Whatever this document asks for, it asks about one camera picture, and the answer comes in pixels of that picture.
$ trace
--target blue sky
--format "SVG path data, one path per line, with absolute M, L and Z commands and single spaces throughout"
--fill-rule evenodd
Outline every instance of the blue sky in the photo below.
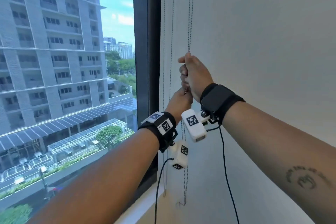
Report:
M 130 43 L 134 51 L 133 0 L 100 0 L 100 4 L 106 7 L 101 10 L 103 36 Z

